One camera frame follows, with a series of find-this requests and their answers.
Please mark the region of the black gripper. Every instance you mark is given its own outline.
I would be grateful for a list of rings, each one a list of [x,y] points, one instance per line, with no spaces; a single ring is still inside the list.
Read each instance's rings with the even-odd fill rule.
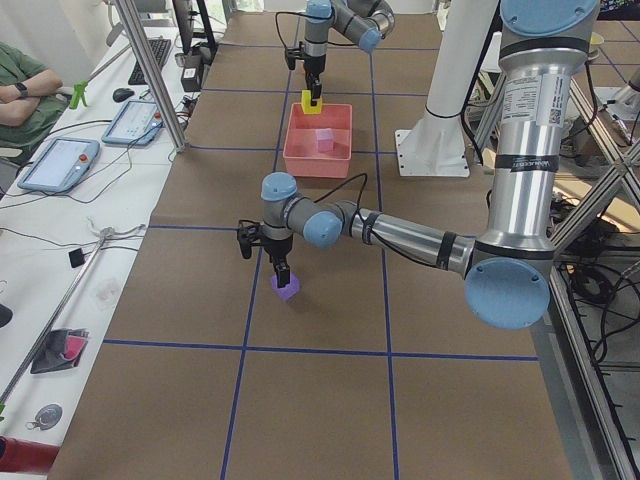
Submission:
[[[264,240],[264,249],[269,255],[269,261],[275,266],[276,286],[284,288],[290,284],[290,267],[286,263],[287,255],[293,247],[293,238],[274,240],[266,238]]]
[[[312,106],[318,106],[321,101],[322,84],[320,75],[324,72],[326,56],[307,56],[304,60],[306,88],[310,88]]]

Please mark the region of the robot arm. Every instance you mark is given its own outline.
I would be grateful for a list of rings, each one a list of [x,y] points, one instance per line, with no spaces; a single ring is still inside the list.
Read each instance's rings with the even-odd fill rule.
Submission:
[[[457,1],[416,124],[395,134],[380,170],[377,206],[313,200],[289,171],[261,187],[263,215],[240,235],[263,247],[279,286],[291,277],[295,237],[319,248],[349,237],[464,282],[462,298],[484,323],[526,328],[550,302],[554,256],[547,227],[574,74],[587,59],[595,1]],[[465,154],[462,119],[500,20],[497,153],[489,167]]]
[[[386,1],[307,1],[305,30],[299,47],[311,108],[320,106],[331,29],[370,54],[394,29],[394,12]]]

